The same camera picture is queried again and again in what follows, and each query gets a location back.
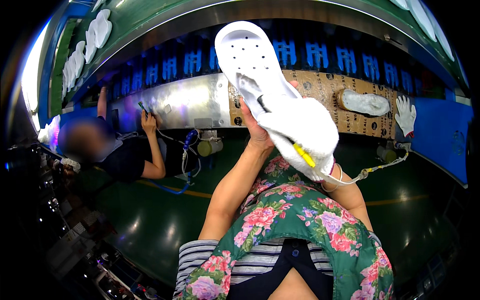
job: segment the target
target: white glove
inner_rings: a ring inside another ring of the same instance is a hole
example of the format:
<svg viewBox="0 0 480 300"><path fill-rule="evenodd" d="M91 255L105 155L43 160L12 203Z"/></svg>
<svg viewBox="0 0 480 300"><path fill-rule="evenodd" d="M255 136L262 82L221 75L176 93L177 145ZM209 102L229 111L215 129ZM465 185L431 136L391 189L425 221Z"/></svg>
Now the white glove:
<svg viewBox="0 0 480 300"><path fill-rule="evenodd" d="M402 98L398 96L396 108L398 109L398 114L395 114L395 121L402 129L403 135L406 137L411 133L413 136L413 124L417 118L415 105L412 105L412 111L410 111L410 98L407 97L405 100L405 96L403 96L402 100Z"/></svg>
<svg viewBox="0 0 480 300"><path fill-rule="evenodd" d="M328 110L314 98L290 99L276 95L262 97L265 110L257 121L295 169L313 181L325 180L334 165L333 151L338 143L338 130ZM297 143L315 162L312 168L295 150Z"/></svg>

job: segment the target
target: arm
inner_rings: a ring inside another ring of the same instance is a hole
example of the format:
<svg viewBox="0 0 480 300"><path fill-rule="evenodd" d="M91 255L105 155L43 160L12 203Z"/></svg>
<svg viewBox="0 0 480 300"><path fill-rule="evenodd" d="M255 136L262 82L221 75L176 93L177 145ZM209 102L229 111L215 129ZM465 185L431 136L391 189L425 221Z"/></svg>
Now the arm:
<svg viewBox="0 0 480 300"><path fill-rule="evenodd" d="M96 116L102 116L104 120L107 119L107 87L104 86L100 90L100 97L96 106Z"/></svg>
<svg viewBox="0 0 480 300"><path fill-rule="evenodd" d="M152 150L152 162L145 161L142 177L149 179L164 178L166 170L162 154L160 153L160 147L158 146L158 141L156 140L156 121L150 113L148 113L148 118L145 119L145 110L142 110L142 128L147 134L150 149Z"/></svg>
<svg viewBox="0 0 480 300"><path fill-rule="evenodd" d="M340 169L336 164L334 166L332 176L337 179L340 178ZM348 180L351 180L351 178L344 172L342 181ZM327 190L332 190L336 187L336 185L324 182L323 187ZM346 186L339 186L334 191L329 192L328 195L330 198L337 201L341 206L347 209L355 218L362 221L368 230L373 231L372 224L368 218L367 206L365 205L363 196L356 183Z"/></svg>
<svg viewBox="0 0 480 300"><path fill-rule="evenodd" d="M240 108L250 132L250 141L232 170L216 186L199 240L220 240L225 235L237 208L252 188L260 168L274 147L267 132L258 126L242 99Z"/></svg>

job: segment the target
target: striped shirt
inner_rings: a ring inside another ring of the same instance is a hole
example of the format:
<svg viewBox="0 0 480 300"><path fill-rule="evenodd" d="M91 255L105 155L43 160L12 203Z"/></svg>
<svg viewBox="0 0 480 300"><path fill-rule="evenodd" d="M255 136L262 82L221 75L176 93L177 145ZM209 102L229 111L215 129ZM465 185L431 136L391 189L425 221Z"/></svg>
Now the striped shirt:
<svg viewBox="0 0 480 300"><path fill-rule="evenodd" d="M378 237L370 232L380 243ZM254 246L250 252L240 258L232 269L230 284L235 285L255 276L272 270L280 253L285 238L272 239ZM179 271L173 298L175 299L185 287L185 280L193 270L201 266L213 253L218 245L217 240L194 240L183 244L179 253ZM310 257L318 271L333 276L332 266L322 247L307 241Z"/></svg>

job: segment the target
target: green floral apron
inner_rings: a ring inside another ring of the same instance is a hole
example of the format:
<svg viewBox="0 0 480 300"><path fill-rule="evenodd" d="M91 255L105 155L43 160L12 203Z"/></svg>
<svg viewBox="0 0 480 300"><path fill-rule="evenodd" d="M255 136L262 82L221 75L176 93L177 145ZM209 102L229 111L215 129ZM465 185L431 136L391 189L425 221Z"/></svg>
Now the green floral apron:
<svg viewBox="0 0 480 300"><path fill-rule="evenodd" d="M333 299L390 299L392 266L365 225L282 156L267 164L240 207L240 217L212 256L189 275L179 299L225 299L235 262L253 246L281 237L323 248L334 273Z"/></svg>

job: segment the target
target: yellow floor line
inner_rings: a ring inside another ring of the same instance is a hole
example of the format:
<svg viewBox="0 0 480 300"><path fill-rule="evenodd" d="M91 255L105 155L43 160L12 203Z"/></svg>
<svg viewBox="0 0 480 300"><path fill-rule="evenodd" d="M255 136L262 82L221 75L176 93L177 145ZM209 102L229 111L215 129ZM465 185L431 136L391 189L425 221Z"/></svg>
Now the yellow floor line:
<svg viewBox="0 0 480 300"><path fill-rule="evenodd" d="M138 180L138 183L145 184L154 188L159 188L153 183L145 180ZM169 186L165 186L166 188L169 188L171 190L174 190L176 192L181 191L181 189L178 188L172 188ZM191 196L197 196L197 197L202 197L202 198L212 198L212 194L207 194L204 192L194 192L194 191L189 191L186 190L183 192L184 194L191 195ZM380 200L380 201L367 201L365 204L367 206L375 206L375 205L387 205L387 204L395 204L395 203L400 203L400 202L405 202L405 201L411 201L411 200L421 200L421 199L427 199L428 195L419 195L419 196L413 196L413 197L404 197L400 199L390 199L390 200Z"/></svg>
<svg viewBox="0 0 480 300"><path fill-rule="evenodd" d="M428 198L428 195L419 195L419 196L413 196L413 197L404 197L404 198L400 198L400 199L368 201L368 202L365 202L365 204L367 206L386 205L386 204L394 204L394 203L400 203L400 202L405 202L405 201L410 201L410 200L420 200L420 199L427 199L427 198Z"/></svg>
<svg viewBox="0 0 480 300"><path fill-rule="evenodd" d="M148 185L148 186L151 186L151 187L154 187L154 188L158 188L156 185L154 185L153 183L149 182L149 181L145 181L145 180L137 180L138 183L141 183L141 184L144 184L144 185ZM166 188L169 188L171 190L174 190L176 192L178 191L181 191L182 189L178 189L178 188L172 188L172 187L169 187L169 186L166 186L164 185L164 187ZM189 191L189 190L186 190L183 192L184 194L187 194L187 195L191 195L191 196L197 196L197 197L202 197L202 198L212 198L212 194L207 194L207 193L204 193L204 192L194 192L194 191Z"/></svg>

